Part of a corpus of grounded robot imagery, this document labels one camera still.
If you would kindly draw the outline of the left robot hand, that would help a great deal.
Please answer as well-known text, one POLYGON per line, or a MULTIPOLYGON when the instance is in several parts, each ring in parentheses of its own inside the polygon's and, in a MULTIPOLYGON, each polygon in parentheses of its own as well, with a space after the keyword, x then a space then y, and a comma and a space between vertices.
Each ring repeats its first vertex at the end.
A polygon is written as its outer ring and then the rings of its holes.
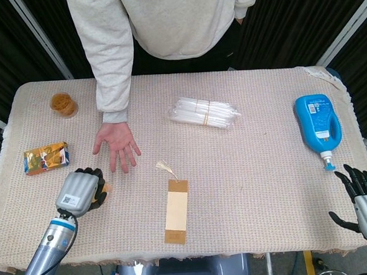
POLYGON ((70 172, 56 201, 57 211, 67 217, 82 217, 102 206, 107 198, 105 179, 101 169, 78 168, 70 172))

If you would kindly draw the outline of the person's bare hand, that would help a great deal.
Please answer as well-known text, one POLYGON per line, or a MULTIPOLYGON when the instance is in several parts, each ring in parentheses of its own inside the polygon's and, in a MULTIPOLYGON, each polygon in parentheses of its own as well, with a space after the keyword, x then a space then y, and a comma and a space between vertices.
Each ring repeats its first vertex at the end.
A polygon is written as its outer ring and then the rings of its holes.
POLYGON ((117 160, 121 165, 123 173, 129 172, 129 164, 135 167, 137 156, 141 155, 141 150, 137 146, 134 136, 126 122, 122 123, 102 123, 98 130, 93 147, 93 155, 97 155, 102 147, 102 143, 107 143, 109 147, 109 165, 111 172, 116 172, 117 160))

